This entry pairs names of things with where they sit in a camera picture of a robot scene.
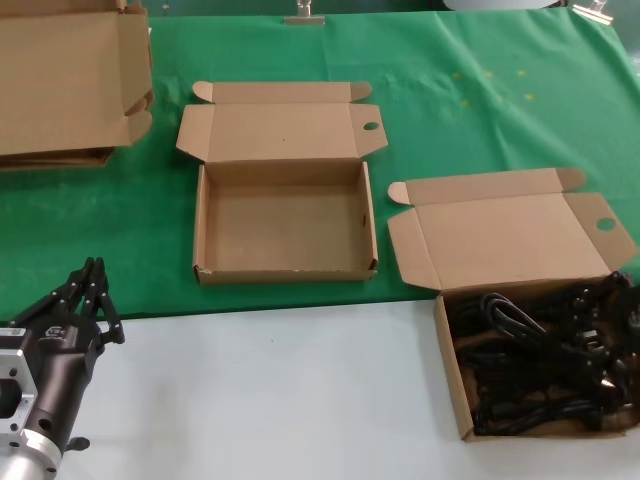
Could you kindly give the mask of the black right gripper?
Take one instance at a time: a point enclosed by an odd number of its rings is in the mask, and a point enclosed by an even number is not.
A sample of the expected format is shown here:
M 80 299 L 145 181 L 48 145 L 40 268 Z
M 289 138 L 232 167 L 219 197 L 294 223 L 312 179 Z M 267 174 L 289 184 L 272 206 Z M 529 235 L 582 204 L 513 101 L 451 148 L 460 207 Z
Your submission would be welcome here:
M 620 272 L 613 272 L 602 281 L 602 318 L 624 320 L 625 351 L 639 355 L 639 287 Z

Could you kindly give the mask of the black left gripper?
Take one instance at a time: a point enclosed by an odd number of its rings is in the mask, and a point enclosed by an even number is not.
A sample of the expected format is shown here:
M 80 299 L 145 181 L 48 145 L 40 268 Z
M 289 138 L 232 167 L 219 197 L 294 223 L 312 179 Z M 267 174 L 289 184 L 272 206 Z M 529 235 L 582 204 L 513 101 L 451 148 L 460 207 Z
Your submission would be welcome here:
M 55 313 L 74 312 L 83 297 L 82 314 Z M 99 312 L 108 324 L 106 332 L 98 325 Z M 25 428 L 56 445 L 66 445 L 103 345 L 125 342 L 120 316 L 109 295 L 104 260 L 88 257 L 65 283 L 9 324 L 29 331 L 36 353 L 37 397 Z

